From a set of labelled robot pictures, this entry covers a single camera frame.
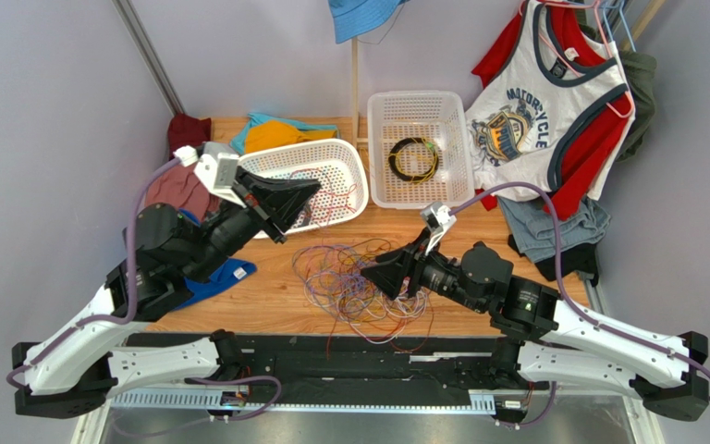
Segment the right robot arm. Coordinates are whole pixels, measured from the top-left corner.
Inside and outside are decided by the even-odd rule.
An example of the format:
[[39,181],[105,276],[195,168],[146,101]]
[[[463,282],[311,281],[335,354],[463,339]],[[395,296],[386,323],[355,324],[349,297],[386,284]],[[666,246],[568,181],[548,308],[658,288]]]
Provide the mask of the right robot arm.
[[481,373],[490,388],[569,383],[608,389],[682,422],[698,420],[710,404],[700,367],[708,353],[704,335],[664,336],[567,302],[559,291],[514,275],[513,264],[481,241],[461,258],[448,258],[424,230],[360,274],[390,299],[429,290],[489,315],[502,335]]

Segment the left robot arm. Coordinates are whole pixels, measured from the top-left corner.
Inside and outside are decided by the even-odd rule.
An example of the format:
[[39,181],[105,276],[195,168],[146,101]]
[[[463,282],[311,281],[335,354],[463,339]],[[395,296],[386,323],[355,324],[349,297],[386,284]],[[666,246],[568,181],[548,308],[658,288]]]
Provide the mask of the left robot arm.
[[125,230],[126,259],[62,330],[13,347],[7,382],[16,414],[68,419],[133,389],[172,381],[246,385],[236,336],[218,330],[176,346],[130,348],[127,339],[192,297],[190,282],[209,278],[260,233],[283,243],[321,189],[317,179],[267,179],[238,168],[235,203],[195,224],[175,207],[138,207]]

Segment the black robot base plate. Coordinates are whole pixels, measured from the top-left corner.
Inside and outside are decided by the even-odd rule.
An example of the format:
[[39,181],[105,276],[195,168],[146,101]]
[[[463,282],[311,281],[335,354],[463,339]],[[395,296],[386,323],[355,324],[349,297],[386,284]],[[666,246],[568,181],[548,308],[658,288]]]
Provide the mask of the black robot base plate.
[[393,347],[352,336],[237,336],[251,374],[281,382],[278,400],[445,405],[477,389],[524,395],[549,388],[492,369],[497,343],[494,337],[410,337]]

